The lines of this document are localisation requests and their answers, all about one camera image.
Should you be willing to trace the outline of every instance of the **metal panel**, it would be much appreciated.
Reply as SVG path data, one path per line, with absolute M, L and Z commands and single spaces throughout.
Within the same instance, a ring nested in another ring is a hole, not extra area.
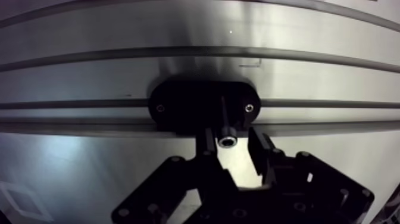
M 398 109 L 265 108 L 254 123 L 372 122 L 400 120 Z M 2 122 L 152 123 L 147 108 L 0 110 Z
M 400 23 L 400 15 L 398 8 L 400 2 L 397 0 L 377 0 L 377 1 L 360 1 L 360 0 L 322 0 L 332 4 L 352 8 L 365 13 L 379 16 L 387 20 Z
M 151 84 L 202 67 L 249 79 L 264 99 L 400 102 L 396 73 L 301 61 L 251 58 L 135 58 L 1 73 L 0 103 L 147 98 Z
M 5 27 L 0 30 L 0 61 L 196 45 L 292 49 L 399 65 L 399 35 L 362 21 L 280 5 L 146 1 L 70 11 Z

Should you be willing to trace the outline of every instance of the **brushed metal surface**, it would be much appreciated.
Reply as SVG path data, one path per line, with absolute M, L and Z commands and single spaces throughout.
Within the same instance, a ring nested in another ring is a hole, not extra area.
M 355 10 L 359 10 L 365 13 L 379 16 L 381 18 L 385 18 L 387 20 L 400 23 L 400 15 L 398 13 L 400 2 L 397 0 L 387 0 L 387 1 L 322 0 L 322 1 L 352 8 Z
M 195 45 L 292 49 L 399 65 L 399 36 L 359 20 L 282 5 L 144 1 L 5 27 L 0 30 L 0 63 L 102 49 Z
M 400 102 L 396 73 L 286 60 L 174 57 L 92 61 L 0 73 L 0 102 L 147 98 L 173 74 L 219 73 L 249 79 L 264 99 Z
M 368 223 L 400 181 L 397 161 L 400 131 L 344 135 L 274 137 L 289 155 L 306 150 L 370 188 L 376 200 Z M 110 223 L 111 210 L 165 158 L 194 156 L 189 138 L 96 138 L 0 134 L 0 181 L 23 186 L 43 202 L 54 223 Z M 219 158 L 238 185 L 258 186 L 260 178 L 240 138 Z M 2 209 L 15 224 L 35 223 L 16 214 L 7 200 Z M 170 223 L 178 223 L 199 205 L 194 192 Z

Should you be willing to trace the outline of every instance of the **screw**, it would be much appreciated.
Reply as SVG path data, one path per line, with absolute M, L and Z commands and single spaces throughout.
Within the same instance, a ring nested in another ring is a hole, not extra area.
M 245 111 L 246 111 L 247 113 L 250 113 L 250 112 L 252 112 L 253 110 L 254 110 L 254 106 L 253 106 L 252 104 L 247 104 L 247 105 L 246 105 Z
M 121 209 L 118 211 L 118 214 L 122 217 L 125 217 L 129 214 L 129 210 L 128 209 Z
M 162 105 L 162 104 L 160 104 L 160 105 L 158 105 L 156 108 L 155 108 L 158 112 L 164 112 L 164 110 L 165 110 L 165 107 Z
M 149 210 L 149 211 L 153 214 L 153 213 L 155 213 L 155 211 L 158 210 L 158 205 L 156 205 L 156 204 L 150 204 L 150 205 L 147 207 L 147 210 Z
M 293 206 L 297 211 L 301 211 L 301 212 L 305 212 L 305 209 L 307 208 L 305 206 L 305 204 L 303 204 L 301 202 L 296 202 Z

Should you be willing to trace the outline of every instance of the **curved metal surface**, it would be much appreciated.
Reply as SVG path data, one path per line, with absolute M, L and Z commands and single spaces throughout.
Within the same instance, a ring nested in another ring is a hole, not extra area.
M 145 99 L 173 74 L 238 74 L 260 98 L 400 103 L 400 75 L 334 64 L 254 58 L 131 58 L 3 72 L 0 103 Z
M 289 155 L 309 151 L 371 189 L 376 199 L 365 218 L 367 224 L 398 184 L 399 135 L 400 131 L 368 132 L 274 137 L 273 141 Z M 0 168 L 4 171 L 0 180 L 31 190 L 43 202 L 54 223 L 110 223 L 110 211 L 164 159 L 172 155 L 189 159 L 195 151 L 194 140 L 190 138 L 2 133 L 0 141 L 3 148 Z M 218 157 L 238 185 L 254 187 L 260 184 L 260 177 L 246 146 L 247 140 L 239 138 L 236 148 L 220 149 Z M 2 202 L 4 209 L 10 208 L 7 200 Z M 198 205 L 199 198 L 191 194 L 170 224 L 181 223 Z M 35 221 L 12 209 L 9 218 L 16 224 Z
M 338 55 L 320 54 L 314 52 L 291 51 L 270 48 L 242 48 L 234 46 L 175 46 L 161 48 L 112 49 L 105 51 L 83 52 L 67 55 L 57 55 L 46 58 L 0 64 L 0 72 L 27 69 L 39 66 L 51 66 L 84 61 L 113 60 L 122 58 L 146 57 L 241 57 L 241 58 L 271 58 L 293 61 L 307 61 L 325 64 L 353 66 L 365 69 L 400 73 L 400 66 L 367 61 Z
M 333 101 L 314 99 L 261 99 L 262 107 L 301 108 L 378 108 L 400 109 L 400 103 L 372 101 Z M 58 108 L 119 108 L 148 107 L 147 99 L 95 99 L 76 101 L 38 101 L 0 103 L 0 110 L 31 110 Z
M 142 1 L 69 11 L 0 29 L 0 62 L 114 49 L 235 46 L 400 65 L 399 36 L 362 21 L 282 5 Z
M 24 23 L 29 20 L 34 20 L 37 18 L 47 17 L 50 15 L 55 15 L 58 13 L 65 13 L 72 10 L 81 10 L 85 8 L 93 8 L 106 6 L 111 4 L 123 4 L 127 2 L 137 2 L 145 0 L 100 0 L 100 1 L 90 1 L 90 0 L 75 0 L 67 1 L 60 4 L 54 4 L 38 9 L 33 9 L 25 13 L 17 14 L 3 20 L 0 20 L 0 29 L 12 26 L 18 23 Z M 347 18 L 353 18 L 355 20 L 364 21 L 366 23 L 375 24 L 377 26 L 382 26 L 397 32 L 400 32 L 400 24 L 381 18 L 372 14 L 368 14 L 362 11 L 358 11 L 352 8 L 343 7 L 340 5 L 330 4 L 323 1 L 315 0 L 253 0 L 254 2 L 261 2 L 265 4 L 277 4 L 284 5 L 288 7 L 305 8 L 308 10 L 320 11 L 324 13 L 331 13 L 335 15 L 344 16 Z

